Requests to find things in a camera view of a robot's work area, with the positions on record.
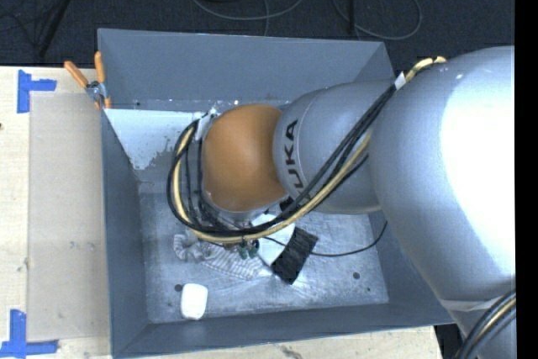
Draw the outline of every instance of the black cable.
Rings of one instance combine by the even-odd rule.
[[[336,0],[332,0],[332,1],[333,1],[333,4],[335,5],[335,8],[336,8],[336,11],[338,12],[338,14],[345,21],[347,21],[349,23],[349,19],[346,17],[346,14],[340,9],[338,4],[336,3]],[[382,39],[382,40],[406,40],[407,38],[410,38],[411,36],[413,36],[415,33],[417,33],[419,31],[420,25],[422,24],[422,19],[423,19],[422,9],[420,7],[419,1],[418,0],[413,0],[413,3],[414,3],[414,6],[417,8],[417,13],[419,15],[419,18],[417,20],[417,24],[415,25],[414,29],[411,30],[410,32],[408,32],[407,34],[403,34],[401,36],[388,36],[388,35],[385,35],[385,34],[379,34],[379,33],[372,32],[371,30],[368,30],[368,29],[364,29],[363,27],[359,26],[358,24],[354,24],[355,28],[360,30],[363,33],[369,34],[370,36],[373,36],[375,38],[379,38],[379,39]]]
[[[17,26],[14,26],[12,28],[8,28],[8,30],[10,29],[17,29],[17,28],[21,28],[23,30],[23,35],[24,37],[26,38],[26,40],[29,42],[29,44],[32,46],[32,47],[35,47],[35,42],[32,40],[32,38],[30,37],[29,33],[28,33],[28,30],[26,29],[25,27],[25,24],[20,20],[19,17],[17,17],[17,15],[11,11],[10,9],[8,9],[6,6],[3,5],[3,3],[0,2],[0,8],[2,8],[4,11],[7,11],[7,15],[9,17],[11,17],[16,23],[17,23]]]
[[[467,338],[463,341],[462,346],[456,354],[456,359],[470,359],[469,352],[475,346],[475,344],[479,340],[479,337],[483,335],[484,328],[489,325],[491,321],[495,318],[495,316],[514,299],[515,290],[503,295],[503,297],[499,301],[492,305],[488,309],[488,311],[483,314],[483,316],[474,325],[471,332],[469,332]]]
[[[377,236],[377,238],[369,245],[367,245],[366,247],[362,247],[358,250],[353,250],[353,251],[346,251],[344,253],[335,253],[335,254],[330,254],[330,253],[317,253],[315,251],[312,251],[310,254],[312,256],[319,256],[319,257],[344,257],[344,256],[350,256],[350,255],[355,255],[357,253],[361,253],[363,251],[366,251],[366,250],[369,250],[371,249],[372,247],[374,247],[379,241],[380,239],[382,238],[383,236],[383,233],[385,232],[385,229],[387,228],[387,225],[388,223],[385,221],[385,224],[383,225],[382,229],[381,229],[381,232],[379,233],[379,235]],[[279,240],[275,240],[274,238],[271,238],[270,236],[265,236],[264,237],[265,240],[270,240],[272,242],[275,242],[279,245],[282,245],[283,247],[286,246],[286,244],[280,242]]]
[[[494,325],[490,326],[484,334],[474,343],[471,350],[467,354],[467,357],[463,357],[461,359],[475,359],[475,357],[478,356],[480,351],[489,343],[499,332],[501,332],[506,326],[512,322],[512,320],[515,319],[515,306],[510,309],[506,315],[501,317],[500,321],[495,323]]]
[[[352,130],[347,134],[347,136],[341,141],[341,143],[337,146],[335,151],[330,155],[329,159],[326,161],[326,163],[321,167],[321,169],[318,171],[318,173],[314,176],[312,181],[304,188],[304,190],[293,200],[293,202],[287,206],[275,219],[268,221],[263,224],[259,224],[257,226],[251,227],[251,228],[244,228],[242,230],[231,230],[229,232],[222,232],[221,230],[215,230],[212,228],[205,228],[202,231],[206,234],[219,234],[222,236],[236,236],[236,235],[249,235],[249,234],[258,234],[278,223],[281,223],[282,221],[285,221],[286,219],[289,219],[293,213],[295,213],[297,210],[301,209],[303,205],[301,205],[301,202],[306,198],[309,193],[314,189],[315,186],[318,185],[320,179],[323,177],[323,175],[329,170],[330,166],[335,161],[336,157],[346,148],[346,146],[349,144],[350,141],[354,139],[358,139],[367,129],[367,127],[370,126],[370,124],[375,119],[375,116],[378,115],[381,107],[387,102],[390,96],[392,96],[396,91],[396,87],[392,85],[389,87],[379,98],[377,98],[376,102],[363,114],[363,116],[359,119],[359,121],[356,123],[356,125],[353,127]],[[180,221],[184,224],[187,224],[185,220],[179,216],[179,213],[175,209],[175,205],[173,205],[173,201],[170,196],[170,185],[172,180],[172,174],[175,168],[175,165],[179,161],[181,157],[178,157],[176,161],[172,164],[172,168],[169,172],[168,176],[168,186],[167,186],[167,194],[168,194],[168,202],[171,206],[172,212],[180,219]]]

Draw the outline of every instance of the cable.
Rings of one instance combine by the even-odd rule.
[[[515,312],[512,313],[512,311],[515,311],[515,290],[506,293],[478,320],[457,352],[456,359],[474,359],[475,356],[470,356],[470,354],[474,351],[478,352],[486,343],[482,340],[491,340],[515,317]]]
[[[192,140],[193,138],[193,133],[194,133],[193,131],[194,131],[194,128],[189,126],[187,134],[182,138],[182,142],[178,147],[175,165],[172,166],[172,169],[170,170],[170,173],[168,176],[167,191],[169,191],[169,187],[173,183],[173,194],[174,194],[175,203],[174,202],[171,203],[171,198],[170,198],[169,193],[167,194],[167,197],[169,198],[169,203],[171,203],[172,212],[174,212],[174,214],[180,219],[180,221],[182,221],[182,223],[184,223],[188,227],[191,227],[193,229],[193,233],[198,238],[202,240],[208,240],[210,242],[220,242],[223,244],[234,244],[238,242],[243,242],[245,240],[256,240],[263,236],[271,235],[275,232],[278,232],[281,229],[284,229],[286,226],[290,225],[291,223],[294,223],[297,219],[301,218],[303,215],[311,211],[327,196],[327,194],[329,194],[341,182],[343,176],[352,168],[356,160],[358,160],[358,158],[360,158],[361,155],[364,153],[364,151],[366,150],[367,144],[370,140],[370,132],[368,132],[365,139],[357,147],[355,153],[350,157],[350,160],[347,161],[347,163],[343,166],[341,172],[339,172],[339,174],[336,175],[335,178],[333,178],[324,187],[322,187],[322,189],[312,199],[310,199],[304,206],[302,206],[298,211],[296,211],[289,218],[283,220],[281,223],[275,224],[269,229],[263,230],[261,233],[242,235],[239,231],[238,232],[216,231],[216,233],[220,235],[212,235],[212,234],[207,234],[199,230],[195,230],[193,228],[193,225],[187,216],[185,208],[182,206],[182,202],[180,198],[181,194],[179,191],[178,183],[177,181],[172,181],[172,179],[177,179],[179,177],[178,174],[179,174],[179,168],[182,161],[182,154],[184,153],[188,145],[188,141]],[[260,228],[261,228],[261,225],[256,226],[255,228],[251,228],[251,229],[256,230]]]
[[[414,77],[417,71],[420,71],[425,66],[434,63],[435,61],[431,59],[426,59],[419,62],[419,64],[414,66]],[[297,196],[293,202],[287,206],[275,219],[264,224],[260,224],[248,229],[241,230],[228,230],[222,231],[211,227],[204,227],[203,229],[198,229],[195,226],[190,217],[189,212],[185,210],[181,191],[178,183],[178,179],[181,178],[181,164],[182,158],[185,152],[187,151],[188,146],[193,140],[194,133],[198,127],[198,120],[192,122],[186,129],[183,130],[180,138],[177,141],[175,149],[175,158],[172,163],[171,170],[168,173],[168,178],[166,181],[166,197],[171,208],[171,211],[174,215],[187,227],[193,230],[193,233],[201,240],[207,240],[209,242],[220,242],[223,244],[235,244],[239,242],[244,242],[245,240],[256,240],[264,236],[271,235],[281,229],[284,229],[286,226],[294,223],[299,218],[307,214],[309,211],[315,209],[324,199],[326,199],[336,187],[338,187],[344,179],[346,179],[350,172],[355,168],[357,162],[362,158],[366,153],[367,146],[370,140],[372,132],[368,130],[368,127],[372,124],[374,119],[379,114],[382,106],[387,102],[387,100],[392,97],[392,95],[399,89],[401,86],[406,83],[406,80],[401,82],[400,77],[396,82],[388,88],[377,100],[376,102],[367,110],[365,114],[359,119],[354,128],[348,133],[348,135],[341,141],[337,149],[331,154],[326,163],[318,171],[317,175],[314,176],[314,179],[309,183],[309,185]],[[318,184],[319,180],[327,172],[332,163],[336,160],[336,157],[342,152],[349,153],[351,147],[359,142],[358,146],[355,148],[353,153],[349,158],[346,158],[344,161],[341,157],[339,159],[339,164],[341,164],[338,169],[334,169],[330,175],[329,180],[324,184],[324,186],[312,197],[309,198],[308,202],[301,204],[302,200],[309,195],[309,192]]]
[[[491,326],[491,329],[486,330],[483,335],[478,339],[477,342],[474,343],[472,346],[472,349],[467,354],[467,358],[465,359],[475,359],[480,352],[484,348],[487,343],[489,343],[499,332],[501,332],[506,326],[508,326],[512,320],[515,319],[515,306],[506,313],[506,315],[499,318],[500,321]]]
[[[413,36],[415,33],[417,33],[419,31],[420,25],[422,24],[422,18],[423,18],[422,17],[422,9],[420,8],[419,1],[418,0],[413,0],[413,3],[414,3],[414,6],[417,8],[417,12],[419,14],[419,19],[417,20],[417,24],[415,25],[414,29],[411,30],[407,34],[403,34],[401,36],[387,36],[385,34],[378,34],[378,33],[372,32],[371,30],[364,29],[363,27],[359,26],[358,24],[354,24],[355,29],[360,30],[363,33],[369,34],[370,36],[373,36],[375,38],[379,38],[379,39],[382,39],[382,40],[405,40],[407,38],[410,38],[411,36]],[[340,14],[340,16],[346,22],[349,23],[350,20],[347,18],[346,14],[340,9],[338,4],[336,3],[336,0],[333,0],[333,4],[335,5],[336,11]]]
[[[206,13],[210,13],[214,15],[215,17],[229,19],[233,21],[257,21],[261,19],[281,17],[282,15],[294,10],[303,0],[297,0],[297,2],[295,2],[291,7],[286,8],[283,11],[280,11],[278,13],[266,13],[266,15],[260,15],[260,16],[255,16],[255,17],[234,17],[230,15],[224,15],[222,13],[216,13],[215,11],[212,11],[211,9],[202,5],[198,0],[192,0],[192,1],[196,3],[201,9],[203,9]]]
[[[387,222],[385,221],[385,224],[383,225],[382,229],[381,229],[381,232],[379,233],[379,235],[377,236],[377,238],[369,245],[365,246],[365,247],[362,247],[358,250],[353,250],[353,251],[346,251],[344,253],[335,253],[335,254],[330,254],[330,253],[318,253],[318,252],[315,252],[315,251],[312,251],[310,254],[312,256],[319,256],[319,257],[344,257],[344,256],[351,256],[351,255],[355,255],[357,253],[362,253],[363,251],[366,251],[366,250],[369,250],[371,249],[372,247],[374,247],[381,239],[381,237],[383,236],[383,233],[385,232],[385,229],[387,228]],[[280,242],[279,240],[275,240],[274,238],[271,238],[269,236],[265,237],[264,238],[265,240],[270,240],[272,242],[276,242],[277,244],[285,247],[286,244],[284,244],[283,242]]]

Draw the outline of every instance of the wooden table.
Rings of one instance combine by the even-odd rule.
[[[9,310],[19,309],[28,311],[28,320],[32,320],[32,311],[28,309],[28,281],[29,274],[33,271],[33,262],[29,260],[29,231],[32,219],[29,219],[29,200],[31,198],[29,185],[30,163],[30,120],[35,111],[26,114],[17,114],[17,91],[18,70],[23,69],[32,74],[34,80],[49,78],[57,81],[54,92],[48,97],[61,98],[61,95],[80,95],[80,103],[87,104],[87,109],[94,109],[97,117],[98,111],[92,105],[92,101],[84,91],[76,84],[67,71],[63,68],[38,68],[38,67],[15,67],[0,66],[0,334],[7,334],[9,327]],[[90,81],[96,79],[94,70],[83,70]],[[61,115],[65,111],[58,110],[59,123],[63,122]],[[77,178],[84,178],[85,172],[73,172]],[[83,187],[92,190],[101,187],[98,183],[88,180]],[[68,208],[55,209],[59,218],[65,217]],[[96,220],[101,217],[100,211],[94,211]],[[57,238],[59,242],[67,241],[67,238]],[[77,286],[82,282],[84,273],[76,272],[76,268],[70,278],[71,284],[66,287],[58,285],[58,289],[66,291],[73,289],[81,291],[84,286]],[[100,303],[103,309],[108,310],[107,301]],[[108,321],[108,313],[102,316]],[[88,357],[111,357],[108,344],[108,327],[100,328],[99,336],[88,336],[83,331],[78,336],[61,338],[59,351],[54,355],[43,355],[43,358],[88,358]],[[29,341],[35,341],[29,333]],[[206,358],[292,358],[292,359],[344,359],[360,357],[363,359],[373,358],[398,358],[398,359],[441,359],[440,349],[433,328],[416,328],[406,330],[390,330],[359,335],[333,336],[310,341],[294,341],[261,346],[239,347],[218,351],[199,351],[189,354],[167,356],[181,359],[206,359]]]

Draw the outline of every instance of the black carpet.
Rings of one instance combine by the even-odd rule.
[[[193,0],[72,0],[44,57],[36,46],[61,0],[0,0],[0,64],[60,66],[72,60],[92,66],[99,28],[173,32],[264,35],[265,20],[235,21],[215,17]],[[270,13],[297,0],[267,0]],[[395,70],[409,69],[422,56],[447,58],[494,45],[514,43],[514,0],[417,0],[422,21],[404,40],[384,40],[359,31],[362,40],[384,40]],[[303,0],[272,18],[268,36],[345,40],[348,0]],[[263,0],[210,3],[206,8],[232,17],[263,16]],[[370,33],[398,37],[410,33],[419,19],[413,0],[355,0],[356,23]]]

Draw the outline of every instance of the gray bin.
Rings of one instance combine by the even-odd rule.
[[[100,29],[98,48],[103,54],[113,108],[122,109],[195,112],[216,103],[222,107],[227,103],[280,104],[344,82],[393,77],[381,42]],[[174,280],[181,277],[167,273],[170,265],[180,272],[182,263],[174,260],[171,244],[163,247],[161,236],[146,231],[148,226],[154,229],[155,224],[178,231],[181,226],[171,212],[151,212],[152,208],[166,205],[163,193],[152,194],[153,204],[148,205],[141,192],[147,190],[144,185],[148,183],[164,181],[171,154],[162,154],[161,162],[147,172],[137,172],[104,112],[101,120],[114,357],[165,355],[453,322],[402,252],[390,226],[372,252],[338,263],[340,271],[350,277],[353,272],[361,274],[356,293],[351,291],[351,295],[346,279],[348,294],[345,300],[342,296],[341,304],[337,297],[327,297],[325,306],[319,305],[319,298],[309,306],[294,306],[293,295],[284,295],[286,289],[293,287],[282,282],[277,285],[281,290],[275,294],[282,292],[287,299],[275,307],[265,306],[263,294],[249,295],[245,301],[250,302],[245,304],[253,304],[251,311],[243,306],[238,314],[223,312],[196,321],[182,319],[178,313],[180,293],[174,291]],[[377,237],[384,223],[383,214],[362,217],[367,221],[369,237]],[[315,225],[315,219],[305,223]],[[167,266],[164,258],[169,259]],[[310,271],[309,265],[315,265],[312,256],[303,268],[305,277],[320,274]],[[374,281],[372,288],[361,285],[364,279]],[[339,282],[334,274],[309,279],[310,286],[330,283],[336,292]],[[212,286],[208,288],[211,295]],[[233,300],[239,304],[241,296]]]

